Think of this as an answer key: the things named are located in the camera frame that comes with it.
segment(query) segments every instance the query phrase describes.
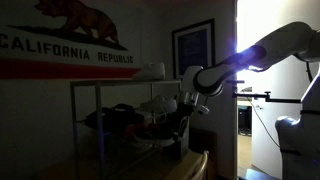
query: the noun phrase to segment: black cable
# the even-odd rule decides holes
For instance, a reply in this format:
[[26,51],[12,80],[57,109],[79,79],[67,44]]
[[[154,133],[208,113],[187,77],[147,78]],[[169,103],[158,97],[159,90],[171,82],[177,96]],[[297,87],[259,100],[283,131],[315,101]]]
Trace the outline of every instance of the black cable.
[[311,70],[310,70],[309,62],[306,62],[306,66],[307,66],[307,73],[308,73],[309,81],[312,82],[313,78],[312,78],[312,73],[311,73]]
[[258,115],[258,112],[257,112],[256,108],[254,107],[254,105],[252,104],[252,102],[250,101],[250,99],[249,99],[248,97],[247,97],[247,100],[248,100],[249,103],[251,104],[254,112],[256,113],[258,119],[260,120],[261,124],[263,125],[264,129],[266,130],[267,134],[269,135],[269,137],[271,138],[271,140],[273,141],[273,143],[280,148],[279,144],[277,144],[276,141],[272,138],[272,136],[271,136],[271,134],[269,133],[267,127],[264,125],[263,121],[261,120],[260,116]]

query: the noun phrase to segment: white sneaker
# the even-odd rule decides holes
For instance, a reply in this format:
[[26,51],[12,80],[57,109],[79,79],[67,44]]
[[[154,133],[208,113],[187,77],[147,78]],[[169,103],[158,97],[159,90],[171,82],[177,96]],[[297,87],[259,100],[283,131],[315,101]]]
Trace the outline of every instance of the white sneaker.
[[161,80],[165,78],[165,69],[163,62],[147,63],[136,74],[132,76],[134,80]]
[[173,98],[166,98],[162,95],[158,95],[148,102],[141,103],[140,108],[148,112],[171,113],[177,110],[177,102]]

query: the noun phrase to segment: shelf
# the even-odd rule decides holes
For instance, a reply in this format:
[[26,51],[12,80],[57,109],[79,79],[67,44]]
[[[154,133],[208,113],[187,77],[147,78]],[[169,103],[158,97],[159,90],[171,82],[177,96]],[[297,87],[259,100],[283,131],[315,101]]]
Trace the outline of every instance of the shelf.
[[174,84],[180,83],[180,80],[88,80],[88,81],[74,81],[70,85],[76,86],[125,86],[125,85],[146,85],[146,84]]

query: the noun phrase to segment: framed picture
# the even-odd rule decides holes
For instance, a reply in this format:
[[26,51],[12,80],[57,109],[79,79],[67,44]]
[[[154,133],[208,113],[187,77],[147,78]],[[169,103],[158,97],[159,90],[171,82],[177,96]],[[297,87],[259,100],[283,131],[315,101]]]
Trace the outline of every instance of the framed picture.
[[183,77],[188,66],[215,64],[214,19],[172,31],[174,78]]

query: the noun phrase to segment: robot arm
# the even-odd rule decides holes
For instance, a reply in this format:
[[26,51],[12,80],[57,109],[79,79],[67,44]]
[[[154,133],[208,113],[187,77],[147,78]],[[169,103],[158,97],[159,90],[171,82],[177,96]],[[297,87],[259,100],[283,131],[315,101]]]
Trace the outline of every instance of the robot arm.
[[182,83],[182,91],[188,92],[185,103],[194,103],[194,97],[201,93],[207,96],[217,96],[222,92],[223,82],[237,72],[253,66],[266,70],[290,55],[309,62],[320,61],[320,33],[312,30],[303,22],[293,22],[268,34],[253,46],[241,53],[236,53],[219,64],[202,69],[190,67],[186,70]]

